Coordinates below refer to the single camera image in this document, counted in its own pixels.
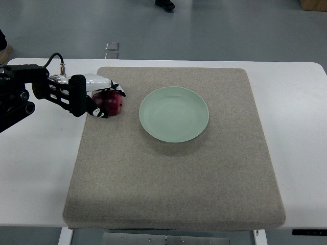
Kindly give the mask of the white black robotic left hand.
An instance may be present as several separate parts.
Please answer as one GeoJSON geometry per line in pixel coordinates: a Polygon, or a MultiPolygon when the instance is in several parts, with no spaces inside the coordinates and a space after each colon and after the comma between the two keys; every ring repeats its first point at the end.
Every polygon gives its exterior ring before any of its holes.
{"type": "Polygon", "coordinates": [[[95,74],[50,76],[39,85],[33,85],[37,99],[46,99],[76,117],[88,113],[95,117],[108,118],[93,101],[92,96],[101,91],[117,91],[122,97],[126,94],[122,87],[111,79],[95,74]]]}

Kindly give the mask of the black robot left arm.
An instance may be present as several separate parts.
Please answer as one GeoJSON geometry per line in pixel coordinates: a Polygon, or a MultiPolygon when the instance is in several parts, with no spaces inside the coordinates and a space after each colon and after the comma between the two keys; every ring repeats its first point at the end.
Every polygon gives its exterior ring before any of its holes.
{"type": "Polygon", "coordinates": [[[62,73],[65,73],[63,56],[53,53],[45,65],[23,64],[2,65],[1,69],[1,132],[25,119],[35,111],[35,104],[29,101],[30,94],[26,84],[46,81],[50,73],[48,65],[58,56],[62,73]]]}

